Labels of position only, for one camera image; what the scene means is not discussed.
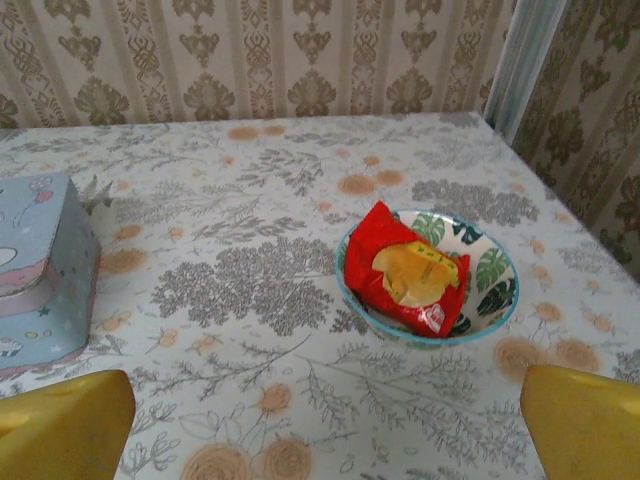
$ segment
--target red wrapper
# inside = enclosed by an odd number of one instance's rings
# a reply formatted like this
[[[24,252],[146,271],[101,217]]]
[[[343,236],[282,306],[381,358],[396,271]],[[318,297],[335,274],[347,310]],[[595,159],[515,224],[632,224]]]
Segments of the red wrapper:
[[[464,303],[469,260],[436,250],[378,202],[349,239],[344,279],[365,304],[414,334],[446,338]]]

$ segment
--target wall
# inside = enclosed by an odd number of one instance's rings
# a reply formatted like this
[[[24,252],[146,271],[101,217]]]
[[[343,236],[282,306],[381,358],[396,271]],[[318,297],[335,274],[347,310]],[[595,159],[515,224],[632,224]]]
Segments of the wall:
[[[570,0],[513,143],[640,278],[640,2]]]
[[[514,5],[0,0],[0,126],[481,111]]]

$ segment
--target bowl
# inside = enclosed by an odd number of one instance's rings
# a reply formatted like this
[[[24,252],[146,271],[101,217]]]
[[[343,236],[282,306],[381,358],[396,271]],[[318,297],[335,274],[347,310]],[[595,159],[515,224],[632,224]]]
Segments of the bowl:
[[[448,338],[414,335],[401,323],[361,303],[344,282],[344,262],[349,238],[357,225],[340,241],[335,260],[338,286],[347,302],[385,340],[411,347],[432,349],[478,340],[506,323],[518,303],[520,282],[506,250],[475,225],[429,210],[396,210],[404,225],[418,232],[433,246],[456,257],[469,254],[470,277],[462,312]]]

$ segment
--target floral tablecloth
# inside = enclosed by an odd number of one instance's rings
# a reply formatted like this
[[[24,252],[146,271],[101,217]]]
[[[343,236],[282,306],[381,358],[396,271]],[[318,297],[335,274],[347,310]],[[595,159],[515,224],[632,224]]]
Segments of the floral tablecloth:
[[[637,284],[475,114],[0,138],[0,178],[70,173],[104,249],[86,351],[0,393],[126,370],[117,479],[542,479],[528,365],[640,382]],[[369,332],[333,260],[377,199],[501,241],[521,280],[507,325],[432,351]]]

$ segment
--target wallpaper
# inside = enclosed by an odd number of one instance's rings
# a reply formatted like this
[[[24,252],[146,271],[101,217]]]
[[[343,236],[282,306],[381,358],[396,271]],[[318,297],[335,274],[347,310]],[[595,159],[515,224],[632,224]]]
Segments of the wallpaper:
[[[481,111],[514,0],[0,0],[0,126]]]
[[[571,0],[513,147],[640,278],[640,2]]]

